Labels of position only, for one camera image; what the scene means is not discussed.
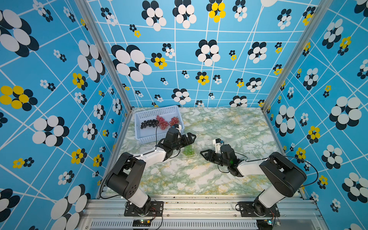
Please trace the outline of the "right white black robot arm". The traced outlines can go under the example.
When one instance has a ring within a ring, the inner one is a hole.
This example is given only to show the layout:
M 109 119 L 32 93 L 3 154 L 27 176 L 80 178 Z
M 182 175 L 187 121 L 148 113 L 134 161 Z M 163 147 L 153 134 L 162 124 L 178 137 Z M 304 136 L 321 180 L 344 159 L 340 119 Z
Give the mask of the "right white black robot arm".
M 307 179 L 303 170 L 278 152 L 273 152 L 267 158 L 251 161 L 238 159 L 231 147 L 225 148 L 221 153 L 207 149 L 200 154 L 208 162 L 227 167 L 228 172 L 235 177 L 267 177 L 271 185 L 252 204 L 252 211 L 260 217 L 265 216 L 282 199 L 292 197 Z

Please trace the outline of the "green grape bunch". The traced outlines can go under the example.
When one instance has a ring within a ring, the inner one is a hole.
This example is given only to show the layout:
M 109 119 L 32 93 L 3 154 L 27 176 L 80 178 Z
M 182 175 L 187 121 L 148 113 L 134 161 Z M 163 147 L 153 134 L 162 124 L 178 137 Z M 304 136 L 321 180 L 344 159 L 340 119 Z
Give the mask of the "green grape bunch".
M 193 149 L 192 146 L 187 146 L 187 147 L 184 148 L 183 155 L 185 157 L 193 157 L 193 156 L 195 156 L 195 154 L 196 154 L 196 152 L 195 152 L 195 150 Z

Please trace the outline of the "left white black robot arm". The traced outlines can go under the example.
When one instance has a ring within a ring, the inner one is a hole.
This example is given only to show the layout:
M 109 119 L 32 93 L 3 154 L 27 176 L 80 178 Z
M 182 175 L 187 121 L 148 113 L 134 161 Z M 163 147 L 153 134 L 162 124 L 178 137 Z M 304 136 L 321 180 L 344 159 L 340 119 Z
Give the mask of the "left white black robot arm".
M 193 144 L 195 139 L 196 135 L 190 132 L 182 135 L 175 128 L 170 129 L 154 150 L 139 156 L 122 153 L 103 184 L 132 203 L 137 213 L 146 215 L 151 209 L 151 197 L 140 189 L 145 169 L 170 159 L 174 150 Z

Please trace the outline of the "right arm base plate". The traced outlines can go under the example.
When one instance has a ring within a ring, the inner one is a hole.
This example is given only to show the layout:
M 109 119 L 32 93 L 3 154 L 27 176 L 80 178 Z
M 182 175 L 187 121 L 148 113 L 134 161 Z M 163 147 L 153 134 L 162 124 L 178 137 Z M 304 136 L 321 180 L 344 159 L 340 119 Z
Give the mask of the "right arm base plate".
M 235 205 L 235 209 L 240 212 L 242 217 L 260 217 L 271 218 L 280 217 L 280 212 L 277 205 L 273 205 L 271 208 L 265 208 L 260 203 L 254 202 L 238 202 Z

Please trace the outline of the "clear plastic clamshell container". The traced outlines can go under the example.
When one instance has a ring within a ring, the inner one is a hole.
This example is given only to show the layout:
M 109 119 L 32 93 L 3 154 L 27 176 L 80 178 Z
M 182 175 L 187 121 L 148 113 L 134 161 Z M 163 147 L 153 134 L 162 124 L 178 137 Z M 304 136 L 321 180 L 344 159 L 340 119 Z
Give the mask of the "clear plastic clamshell container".
M 194 144 L 188 145 L 180 149 L 179 157 L 180 158 L 194 158 L 196 157 L 197 151 L 194 148 Z

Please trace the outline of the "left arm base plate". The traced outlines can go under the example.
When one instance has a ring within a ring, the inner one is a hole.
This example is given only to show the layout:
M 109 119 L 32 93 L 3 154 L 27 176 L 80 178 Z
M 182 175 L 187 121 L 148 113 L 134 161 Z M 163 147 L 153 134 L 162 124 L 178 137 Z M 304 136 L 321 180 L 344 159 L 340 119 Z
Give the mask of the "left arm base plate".
M 132 202 L 127 202 L 125 205 L 125 217 L 161 217 L 163 215 L 164 202 L 149 201 L 142 208 L 134 205 Z

